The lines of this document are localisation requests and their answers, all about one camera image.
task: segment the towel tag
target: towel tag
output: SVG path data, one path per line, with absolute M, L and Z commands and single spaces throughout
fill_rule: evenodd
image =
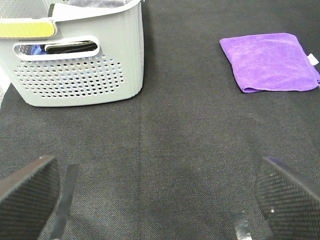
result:
M 312 53 L 309 54 L 308 59 L 312 66 L 315 66 L 319 63 L 319 61 L 315 58 L 315 56 Z

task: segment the purple microfiber towel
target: purple microfiber towel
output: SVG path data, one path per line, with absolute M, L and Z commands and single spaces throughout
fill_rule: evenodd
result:
M 319 86 L 320 74 L 292 34 L 224 38 L 220 45 L 244 93 L 308 91 Z

